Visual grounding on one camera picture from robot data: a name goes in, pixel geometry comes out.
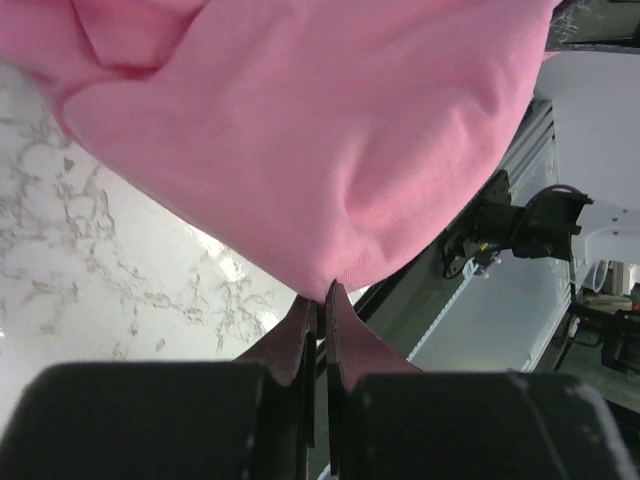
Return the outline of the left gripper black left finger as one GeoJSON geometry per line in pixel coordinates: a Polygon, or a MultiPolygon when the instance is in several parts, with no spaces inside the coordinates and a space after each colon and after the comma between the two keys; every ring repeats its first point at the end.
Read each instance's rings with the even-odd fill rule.
{"type": "Polygon", "coordinates": [[[282,387],[300,384],[302,439],[315,446],[315,390],[318,304],[297,296],[275,327],[236,358],[264,366],[282,387]]]}

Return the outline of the pink t shirt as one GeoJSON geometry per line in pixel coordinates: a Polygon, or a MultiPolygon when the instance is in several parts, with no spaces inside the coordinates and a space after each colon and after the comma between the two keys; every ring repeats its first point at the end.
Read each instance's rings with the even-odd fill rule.
{"type": "Polygon", "coordinates": [[[374,284],[491,177],[553,1],[5,1],[61,128],[299,294],[374,284]]]}

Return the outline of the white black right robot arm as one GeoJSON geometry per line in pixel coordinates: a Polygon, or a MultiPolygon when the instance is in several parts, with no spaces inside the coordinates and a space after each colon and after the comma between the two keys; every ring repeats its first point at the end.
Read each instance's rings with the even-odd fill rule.
{"type": "Polygon", "coordinates": [[[486,203],[475,238],[519,258],[639,262],[639,58],[560,53],[537,90],[553,109],[560,185],[486,203]]]}

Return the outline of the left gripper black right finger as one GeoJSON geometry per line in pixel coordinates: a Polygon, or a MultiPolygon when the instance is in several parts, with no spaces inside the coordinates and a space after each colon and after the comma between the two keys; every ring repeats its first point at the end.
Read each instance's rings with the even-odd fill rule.
{"type": "Polygon", "coordinates": [[[324,304],[330,471],[355,473],[368,455],[367,381],[422,371],[384,343],[351,304],[345,287],[331,284],[324,304]]]}

